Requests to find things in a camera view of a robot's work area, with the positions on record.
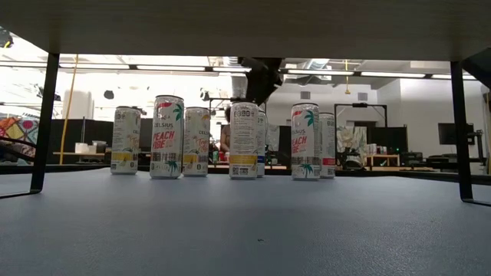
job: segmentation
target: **black frame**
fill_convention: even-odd
[[[369,104],[369,103],[335,103],[334,104],[334,156],[338,158],[338,107],[353,107],[353,108],[367,108],[367,107],[382,107],[384,108],[384,122],[387,127],[387,105],[386,104]]]
[[[44,173],[46,172],[46,160],[48,159],[48,144],[51,131],[51,115],[53,114],[54,91],[56,88],[59,62],[60,54],[48,54],[48,66],[46,67],[46,75],[44,76],[41,117],[39,118],[38,141],[36,145],[34,165],[32,167],[31,188],[28,192],[0,195],[0,199],[15,196],[34,195],[40,193],[43,189]]]
[[[460,199],[463,202],[491,207],[491,203],[476,201],[473,198],[469,146],[467,145],[466,98],[463,91],[462,64],[459,61],[451,61],[450,73],[452,76],[453,118],[456,131]]]
[[[48,142],[51,131],[51,115],[53,112],[54,92],[56,88],[56,80],[58,76],[58,66],[60,54],[48,54],[48,66],[44,79],[44,93],[41,104],[41,117],[39,120],[38,141],[36,146],[35,162],[32,168],[31,188],[29,192],[19,192],[9,195],[0,195],[0,199],[11,198],[15,196],[26,196],[40,193],[44,184],[44,173],[46,172],[46,161],[48,158]],[[463,68],[459,61],[450,62],[450,73],[452,82],[453,96],[453,117],[456,125],[456,148],[459,170],[459,188],[460,198],[463,202],[491,206],[489,202],[481,202],[473,199],[472,179],[470,175],[470,158],[469,148],[467,146],[467,121],[466,121],[466,102],[463,90]],[[211,109],[212,100],[210,98],[209,105]],[[365,104],[365,107],[383,107],[385,115],[385,126],[387,127],[387,105],[380,104]],[[334,124],[338,127],[338,106],[362,107],[359,103],[346,104],[337,103],[334,105]],[[338,148],[338,138],[335,137],[336,150]]]

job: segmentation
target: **wooden desk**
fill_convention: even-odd
[[[365,163],[368,161],[368,159],[371,159],[371,165],[374,166],[374,158],[385,158],[385,159],[387,159],[387,165],[389,165],[389,159],[390,158],[396,158],[397,159],[397,166],[400,166],[398,154],[374,154],[372,156],[367,156],[365,158]]]

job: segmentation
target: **gray table surface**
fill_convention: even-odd
[[[474,192],[491,201],[491,187]],[[491,208],[450,182],[108,169],[49,173],[41,194],[0,200],[0,275],[409,274],[491,274]]]

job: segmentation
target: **ceiling light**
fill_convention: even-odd
[[[157,65],[137,65],[140,70],[159,70],[159,71],[204,71],[201,66],[157,66]]]
[[[361,72],[363,77],[424,77],[425,74],[417,73],[390,73],[390,72]]]
[[[75,64],[60,64],[62,68],[73,68]],[[130,66],[125,64],[77,64],[80,69],[130,69]]]
[[[10,66],[10,67],[46,67],[44,62],[11,62],[11,61],[0,61],[0,66]]]
[[[300,70],[289,69],[288,74],[314,74],[324,76],[351,76],[354,72],[350,71],[333,71],[333,70]]]
[[[251,71],[251,68],[247,67],[214,67],[215,72],[229,72],[229,73],[246,73]]]
[[[452,75],[449,75],[449,74],[435,74],[433,76],[431,76],[431,78],[433,79],[440,79],[440,80],[451,80],[452,79]],[[464,74],[462,76],[462,79],[463,80],[475,80],[476,78],[471,76],[471,75],[468,75],[468,74]]]

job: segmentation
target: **white can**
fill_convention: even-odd
[[[256,141],[258,143],[258,177],[264,176],[266,160],[266,131],[268,129],[268,117],[266,113],[259,110],[258,131]]]
[[[319,107],[298,103],[292,107],[292,178],[317,180],[321,175]]]
[[[157,96],[153,106],[153,179],[176,179],[181,175],[183,158],[184,100],[176,96]]]
[[[183,175],[208,174],[209,110],[187,107],[184,121]]]
[[[321,178],[334,178],[336,171],[336,145],[334,135],[336,127],[334,126],[333,113],[320,113],[319,125],[321,131]]]
[[[235,102],[230,110],[231,179],[255,179],[258,175],[257,136],[259,109],[255,103]]]
[[[136,107],[116,107],[110,172],[112,174],[137,173],[139,151],[140,110]]]

